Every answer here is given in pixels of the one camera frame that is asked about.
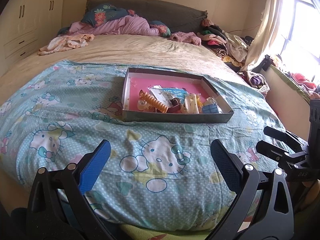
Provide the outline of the green sleeve forearm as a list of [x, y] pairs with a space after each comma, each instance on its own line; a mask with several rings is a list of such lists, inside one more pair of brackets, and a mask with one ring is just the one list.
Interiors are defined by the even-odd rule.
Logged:
[[128, 234], [132, 239], [146, 240], [146, 239], [164, 239], [164, 240], [203, 240], [210, 231], [174, 231], [161, 232], [139, 228], [132, 225], [121, 224], [121, 230]]

